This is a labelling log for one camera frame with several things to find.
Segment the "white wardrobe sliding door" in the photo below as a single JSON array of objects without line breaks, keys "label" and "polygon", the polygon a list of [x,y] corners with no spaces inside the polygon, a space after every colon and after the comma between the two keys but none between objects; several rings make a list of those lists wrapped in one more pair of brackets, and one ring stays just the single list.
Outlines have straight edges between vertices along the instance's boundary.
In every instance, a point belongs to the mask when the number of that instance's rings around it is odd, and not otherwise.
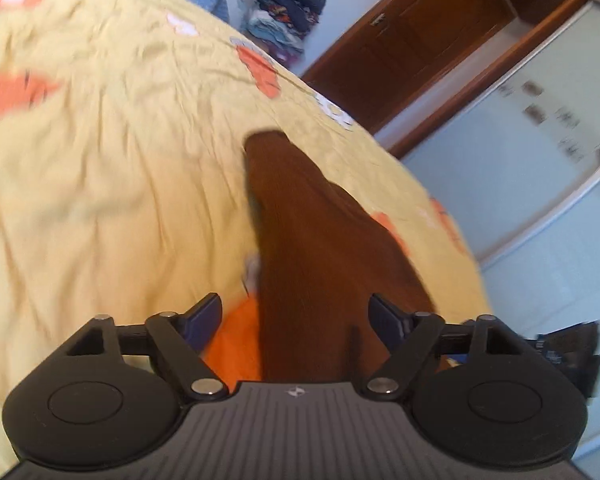
[{"label": "white wardrobe sliding door", "polygon": [[[455,218],[495,314],[535,336],[600,322],[600,3],[404,158]],[[579,455],[600,451],[600,382]]]}]

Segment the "yellow patterned bed quilt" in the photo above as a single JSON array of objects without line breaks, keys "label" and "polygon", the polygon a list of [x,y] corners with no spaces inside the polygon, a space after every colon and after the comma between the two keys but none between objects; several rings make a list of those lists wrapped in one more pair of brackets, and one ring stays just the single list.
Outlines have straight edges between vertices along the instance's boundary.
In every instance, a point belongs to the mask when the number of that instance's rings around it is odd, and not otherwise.
[{"label": "yellow patterned bed quilt", "polygon": [[245,295],[242,144],[279,129],[400,237],[439,313],[486,312],[453,218],[344,110],[187,0],[0,0],[0,477],[12,388],[85,321]]}]

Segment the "brown knit sweater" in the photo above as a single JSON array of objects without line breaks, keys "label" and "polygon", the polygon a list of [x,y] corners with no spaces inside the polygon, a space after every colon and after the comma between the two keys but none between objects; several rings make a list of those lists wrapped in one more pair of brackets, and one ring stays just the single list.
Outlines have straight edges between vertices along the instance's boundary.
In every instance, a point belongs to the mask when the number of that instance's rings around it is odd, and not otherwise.
[{"label": "brown knit sweater", "polygon": [[358,382],[387,359],[368,322],[378,294],[434,310],[390,232],[280,131],[245,142],[260,252],[259,347],[266,382]]}]

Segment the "pile of clothes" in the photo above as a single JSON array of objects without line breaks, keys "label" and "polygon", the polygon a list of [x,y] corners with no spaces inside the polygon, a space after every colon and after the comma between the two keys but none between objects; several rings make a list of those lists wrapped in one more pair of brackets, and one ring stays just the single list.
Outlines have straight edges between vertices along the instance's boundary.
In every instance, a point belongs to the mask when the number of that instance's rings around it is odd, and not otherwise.
[{"label": "pile of clothes", "polygon": [[235,25],[287,68],[304,57],[304,42],[320,21],[326,0],[236,0]]}]

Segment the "brown wooden door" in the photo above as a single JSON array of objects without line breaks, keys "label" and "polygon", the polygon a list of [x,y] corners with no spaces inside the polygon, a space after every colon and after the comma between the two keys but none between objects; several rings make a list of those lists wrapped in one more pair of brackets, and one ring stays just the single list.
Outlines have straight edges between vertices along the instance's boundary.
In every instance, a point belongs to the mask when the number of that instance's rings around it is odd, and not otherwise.
[{"label": "brown wooden door", "polygon": [[[530,32],[432,113],[389,142],[406,155],[565,24],[586,0],[538,0]],[[509,0],[380,0],[303,75],[369,133],[377,134],[407,105],[457,68],[516,16]]]}]

